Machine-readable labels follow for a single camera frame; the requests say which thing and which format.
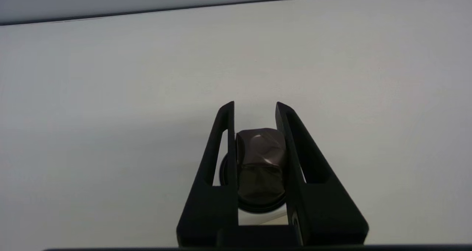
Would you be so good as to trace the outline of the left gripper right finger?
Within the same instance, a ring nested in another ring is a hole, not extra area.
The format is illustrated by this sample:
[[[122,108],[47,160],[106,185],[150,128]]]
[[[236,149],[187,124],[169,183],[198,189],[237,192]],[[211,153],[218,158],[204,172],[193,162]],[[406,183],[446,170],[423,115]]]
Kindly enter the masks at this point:
[[[285,137],[288,221],[303,246],[363,245],[369,226],[296,111],[276,104],[276,125]]]

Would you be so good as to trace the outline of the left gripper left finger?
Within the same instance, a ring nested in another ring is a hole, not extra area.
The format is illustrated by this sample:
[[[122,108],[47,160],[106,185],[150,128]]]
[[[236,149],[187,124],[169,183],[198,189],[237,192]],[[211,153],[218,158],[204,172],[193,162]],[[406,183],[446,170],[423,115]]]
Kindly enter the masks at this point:
[[[219,108],[176,233],[180,247],[214,247],[218,232],[238,226],[235,103]],[[223,132],[228,133],[226,184],[213,186]]]

